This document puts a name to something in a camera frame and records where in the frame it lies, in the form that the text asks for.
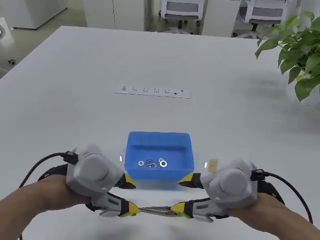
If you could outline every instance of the white power strip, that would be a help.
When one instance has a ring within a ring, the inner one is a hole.
[[[156,96],[156,97],[169,97],[169,98],[181,98],[190,99],[190,92],[181,88],[158,88],[158,87],[145,87],[145,86],[127,86],[122,85],[113,89],[114,94],[131,94],[131,95],[144,95],[144,96]]]

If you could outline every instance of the blue container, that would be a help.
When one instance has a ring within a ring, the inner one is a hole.
[[[160,158],[167,162],[167,167],[160,166]],[[148,159],[156,163],[155,168],[147,166]],[[190,135],[132,131],[126,144],[124,167],[133,179],[179,181],[195,169]]]

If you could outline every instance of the human hand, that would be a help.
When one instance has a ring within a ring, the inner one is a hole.
[[[290,210],[275,197],[258,193],[257,201],[245,208],[230,209],[227,214],[239,218],[248,226],[261,231],[273,233],[277,224],[276,216]]]
[[[89,197],[76,194],[68,188],[66,182],[63,175],[51,175],[35,183],[41,192],[44,211],[62,210],[90,203]]]

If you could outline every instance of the black cable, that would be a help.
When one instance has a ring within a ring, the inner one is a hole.
[[[306,213],[307,213],[307,215],[308,215],[309,222],[312,223],[312,224],[314,223],[313,218],[312,218],[312,214],[311,214],[311,212],[310,212],[310,209],[309,209],[306,201],[305,201],[304,198],[301,196],[301,194],[297,191],[297,189],[296,189],[294,186],[292,186],[292,184],[291,184],[290,182],[288,182],[288,181],[285,180],[284,178],[282,178],[282,177],[280,177],[280,176],[278,176],[278,175],[276,175],[276,174],[274,174],[274,173],[267,172],[267,171],[265,171],[265,172],[263,173],[263,176],[264,176],[264,177],[273,177],[273,178],[278,179],[278,180],[280,180],[281,182],[285,183],[285,184],[297,195],[297,197],[300,199],[300,201],[301,201],[302,205],[304,206],[304,208],[305,208],[305,210],[306,210]]]
[[[42,164],[43,162],[47,161],[48,159],[54,158],[54,157],[63,157],[64,160],[66,160],[68,157],[72,156],[72,154],[70,154],[70,152],[57,152],[57,153],[53,153],[50,154],[44,158],[42,158],[40,161],[38,161],[32,168],[31,170],[27,173],[27,175],[25,176],[25,178],[23,179],[23,181],[21,182],[21,184],[19,185],[19,188],[22,188],[26,182],[28,181],[29,177],[31,176],[31,174],[36,170],[36,168]]]

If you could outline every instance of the white tabletop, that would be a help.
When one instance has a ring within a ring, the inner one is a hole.
[[[278,50],[256,60],[249,39],[61,27],[0,80],[0,197],[40,158],[88,143],[123,150],[131,131],[189,133],[196,163],[251,159],[290,181],[320,227],[320,112],[291,103]],[[113,94],[118,85],[189,89],[191,99]],[[60,165],[39,167],[31,181]],[[272,181],[287,205],[298,198]],[[200,199],[204,191],[114,190],[140,206]],[[33,240],[276,239],[237,219],[205,223],[141,213],[102,218],[83,206],[47,212]]]

